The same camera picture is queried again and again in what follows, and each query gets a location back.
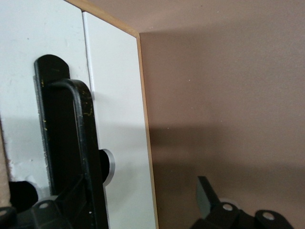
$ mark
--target white painted surface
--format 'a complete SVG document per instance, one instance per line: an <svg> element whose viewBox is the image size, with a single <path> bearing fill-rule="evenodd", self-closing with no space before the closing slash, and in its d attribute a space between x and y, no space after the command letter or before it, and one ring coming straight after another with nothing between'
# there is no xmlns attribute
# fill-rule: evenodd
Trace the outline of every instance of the white painted surface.
<svg viewBox="0 0 305 229"><path fill-rule="evenodd" d="M43 198L50 191L33 64L57 55L89 85L81 11L62 0L1 1L0 34L0 115L12 179L33 183Z"/></svg>
<svg viewBox="0 0 305 229"><path fill-rule="evenodd" d="M106 186L111 229L155 229L136 39L83 13L100 149L115 172Z"/></svg>

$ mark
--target brown wall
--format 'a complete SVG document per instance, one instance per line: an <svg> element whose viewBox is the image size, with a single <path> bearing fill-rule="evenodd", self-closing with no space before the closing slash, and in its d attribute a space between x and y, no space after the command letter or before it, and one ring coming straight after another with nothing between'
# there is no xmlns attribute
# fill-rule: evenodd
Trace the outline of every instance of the brown wall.
<svg viewBox="0 0 305 229"><path fill-rule="evenodd" d="M160 228L199 217L197 175L305 228L305 2L92 2L143 32Z"/></svg>

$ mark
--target circular hole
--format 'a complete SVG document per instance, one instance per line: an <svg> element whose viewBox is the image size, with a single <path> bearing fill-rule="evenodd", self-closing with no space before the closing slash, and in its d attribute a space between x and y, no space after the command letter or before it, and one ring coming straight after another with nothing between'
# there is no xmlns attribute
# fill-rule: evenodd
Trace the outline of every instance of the circular hole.
<svg viewBox="0 0 305 229"><path fill-rule="evenodd" d="M115 171L114 156L108 149L100 149L100 163L102 170L103 184L106 186L113 178Z"/></svg>
<svg viewBox="0 0 305 229"><path fill-rule="evenodd" d="M4 216L7 212L8 212L7 210L0 211L0 216Z"/></svg>
<svg viewBox="0 0 305 229"><path fill-rule="evenodd" d="M233 207L229 204L224 204L223 208L224 208L224 210L227 210L227 211L232 211L233 210Z"/></svg>
<svg viewBox="0 0 305 229"><path fill-rule="evenodd" d="M35 187L27 181L9 182L10 203L17 213L30 209L37 201L38 194Z"/></svg>
<svg viewBox="0 0 305 229"><path fill-rule="evenodd" d="M228 204L233 204L235 205L238 209L241 209L240 205L233 199L228 199L228 198L219 198L220 202L222 203L228 203Z"/></svg>
<svg viewBox="0 0 305 229"><path fill-rule="evenodd" d="M47 208L49 206L48 203L40 204L39 208Z"/></svg>
<svg viewBox="0 0 305 229"><path fill-rule="evenodd" d="M274 219L275 219L274 215L272 215L270 212L264 212L264 213L263 213L263 216L264 216L266 219L268 219L268 220L274 220Z"/></svg>

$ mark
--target wooden edge strip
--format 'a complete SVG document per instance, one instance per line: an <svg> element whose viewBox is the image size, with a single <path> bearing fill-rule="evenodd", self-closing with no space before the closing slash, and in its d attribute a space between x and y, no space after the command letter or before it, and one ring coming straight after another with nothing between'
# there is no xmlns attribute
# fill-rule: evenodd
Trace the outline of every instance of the wooden edge strip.
<svg viewBox="0 0 305 229"><path fill-rule="evenodd" d="M138 46L139 66L140 66L140 77L141 77L141 88L142 88L142 98L143 98L143 108L144 108L145 129L146 129L146 138L147 138L148 160L149 160L149 169L150 169L151 184L152 184L152 201L153 201L153 209L154 209L156 229L159 229L156 192L155 192L155 187L154 187L154 177L153 177L153 167L152 167L153 166L152 149L151 149L151 140L150 140L150 135L149 135L146 95L145 95L145 87L144 87L144 74L143 74L140 36L137 37L137 46Z"/></svg>
<svg viewBox="0 0 305 229"><path fill-rule="evenodd" d="M139 33L137 30L132 28L131 26L125 24L123 21L115 18L114 16L110 15L106 11L102 10L100 7L94 5L93 3L87 0L65 0L66 2L71 3L72 5L80 8L82 11L88 12L103 21L117 27L118 29L130 34L131 36L138 38Z"/></svg>
<svg viewBox="0 0 305 229"><path fill-rule="evenodd" d="M7 161L2 138L2 128L0 125L0 208L10 206L10 188L6 165Z"/></svg>

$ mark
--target white panel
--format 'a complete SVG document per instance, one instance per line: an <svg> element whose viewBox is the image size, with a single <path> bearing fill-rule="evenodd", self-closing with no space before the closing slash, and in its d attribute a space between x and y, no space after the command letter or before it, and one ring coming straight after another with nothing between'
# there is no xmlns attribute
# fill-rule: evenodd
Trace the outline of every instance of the white panel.
<svg viewBox="0 0 305 229"><path fill-rule="evenodd" d="M89 85L81 11L62 0L1 1L0 34L0 115L12 179L33 183L45 197L50 192L33 64L57 55L72 78Z"/></svg>
<svg viewBox="0 0 305 229"><path fill-rule="evenodd" d="M136 39L83 13L100 149L115 158L106 186L111 229L155 229Z"/></svg>

